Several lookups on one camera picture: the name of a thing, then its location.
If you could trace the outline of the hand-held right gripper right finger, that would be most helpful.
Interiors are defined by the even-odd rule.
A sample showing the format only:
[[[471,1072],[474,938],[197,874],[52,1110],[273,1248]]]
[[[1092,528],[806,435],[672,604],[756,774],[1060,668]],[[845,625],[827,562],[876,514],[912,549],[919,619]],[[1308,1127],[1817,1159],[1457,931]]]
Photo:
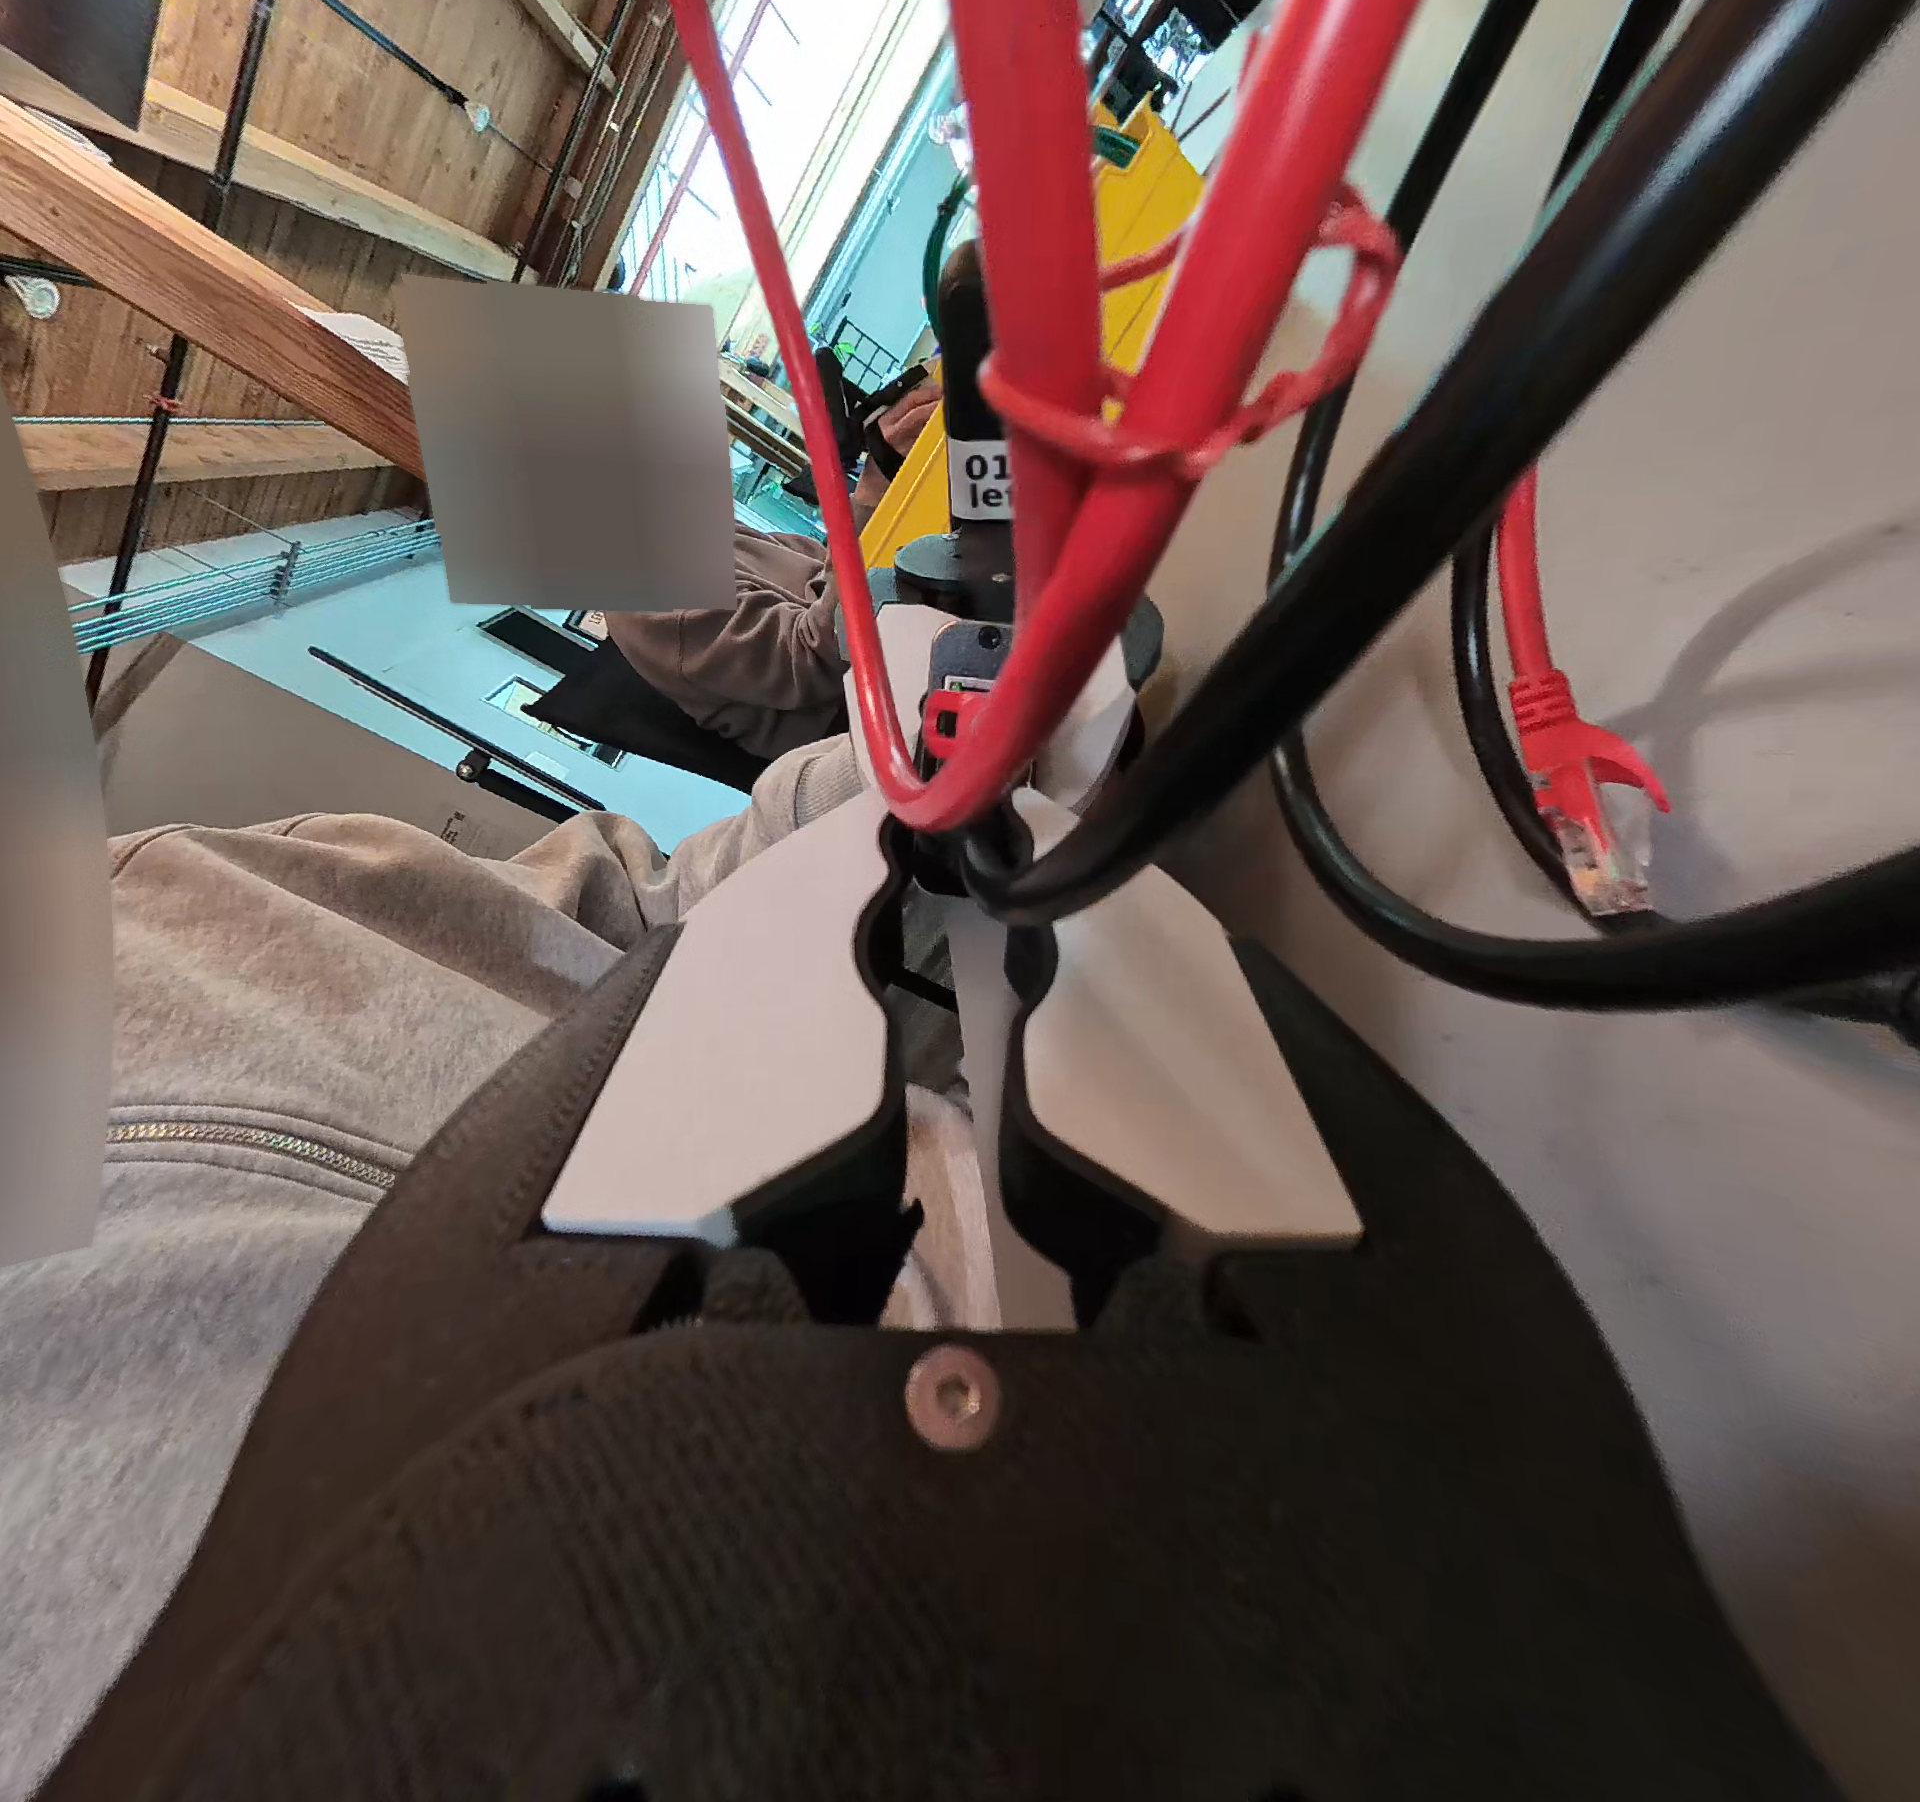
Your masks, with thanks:
[[[1164,1220],[1173,1246],[1357,1246],[1362,1216],[1222,927],[1139,870],[1044,931],[1001,1151]]]

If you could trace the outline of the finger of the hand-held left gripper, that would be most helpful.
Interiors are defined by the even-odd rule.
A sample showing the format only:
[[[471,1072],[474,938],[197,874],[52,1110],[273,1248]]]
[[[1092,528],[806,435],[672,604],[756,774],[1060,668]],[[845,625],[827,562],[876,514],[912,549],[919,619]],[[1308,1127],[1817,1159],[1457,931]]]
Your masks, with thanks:
[[[894,693],[894,711],[899,711],[904,747],[907,747],[915,787],[928,783],[922,731],[928,731],[928,690],[931,690],[935,642],[939,642],[939,608],[931,608],[931,604],[883,604],[879,608],[879,644],[883,644],[885,681],[890,681],[890,693]],[[864,783],[869,790],[879,790],[883,774],[879,774],[879,766],[869,757],[869,747],[867,747],[867,726],[864,726],[860,678],[856,673],[845,673],[845,720],[852,720],[852,741],[856,741]]]
[[[1032,790],[1082,818],[1116,777],[1139,720],[1127,639],[1116,639],[1032,760]]]

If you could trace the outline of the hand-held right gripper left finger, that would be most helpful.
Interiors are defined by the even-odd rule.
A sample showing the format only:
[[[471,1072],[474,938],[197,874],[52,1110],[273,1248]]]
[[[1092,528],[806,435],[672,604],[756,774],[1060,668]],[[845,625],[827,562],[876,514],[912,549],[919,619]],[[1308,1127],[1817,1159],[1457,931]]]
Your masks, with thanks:
[[[899,1194],[907,1085],[876,927],[899,894],[864,795],[703,897],[553,1188],[548,1234],[766,1236]]]

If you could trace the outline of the black network adapter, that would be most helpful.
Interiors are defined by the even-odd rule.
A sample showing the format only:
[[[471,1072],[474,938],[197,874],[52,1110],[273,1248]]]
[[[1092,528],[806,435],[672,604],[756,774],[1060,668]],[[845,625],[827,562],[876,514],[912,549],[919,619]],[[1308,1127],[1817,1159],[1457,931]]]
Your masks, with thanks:
[[[939,630],[928,658],[919,766],[931,783],[975,731],[1016,648],[1016,625],[955,620]]]

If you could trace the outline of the yellow storage bin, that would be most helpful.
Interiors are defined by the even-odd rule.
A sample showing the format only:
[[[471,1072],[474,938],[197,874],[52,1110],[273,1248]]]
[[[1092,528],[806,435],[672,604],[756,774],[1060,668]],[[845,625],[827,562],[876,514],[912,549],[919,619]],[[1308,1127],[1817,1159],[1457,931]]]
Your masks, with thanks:
[[[1122,124],[1122,135],[1136,140],[1127,168],[1098,159],[1092,198],[1093,198],[1093,238],[1098,259],[1116,266],[1164,244],[1188,223],[1202,198],[1202,178],[1188,159],[1188,149],[1166,131],[1157,113],[1143,102]],[[1101,358],[1116,369],[1136,371],[1143,364],[1157,303],[1166,295],[1169,273],[1112,289],[1101,295]],[[879,501],[879,514],[864,528],[867,569],[890,569],[899,549],[922,535],[951,528],[951,479],[947,479],[947,416],[931,416],[915,447],[907,451],[904,471],[890,493]]]

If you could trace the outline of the person's grey sweatshirt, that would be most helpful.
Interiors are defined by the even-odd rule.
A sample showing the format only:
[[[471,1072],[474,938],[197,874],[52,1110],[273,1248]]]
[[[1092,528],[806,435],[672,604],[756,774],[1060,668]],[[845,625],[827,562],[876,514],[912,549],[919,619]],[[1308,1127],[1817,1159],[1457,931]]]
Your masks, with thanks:
[[[885,1391],[987,1312],[975,1119],[802,1139],[737,1248],[537,1236],[693,905],[852,736],[661,852],[384,818],[108,847],[91,1246],[6,1270],[6,1799],[1016,1799],[1024,1648]]]

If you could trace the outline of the wooden beam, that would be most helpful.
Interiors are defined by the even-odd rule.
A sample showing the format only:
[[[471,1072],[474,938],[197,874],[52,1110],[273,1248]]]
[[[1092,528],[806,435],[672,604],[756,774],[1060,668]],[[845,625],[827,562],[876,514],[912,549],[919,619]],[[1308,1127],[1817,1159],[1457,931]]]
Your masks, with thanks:
[[[0,223],[382,459],[425,477],[402,378],[316,326],[253,253],[12,102],[0,103]]]

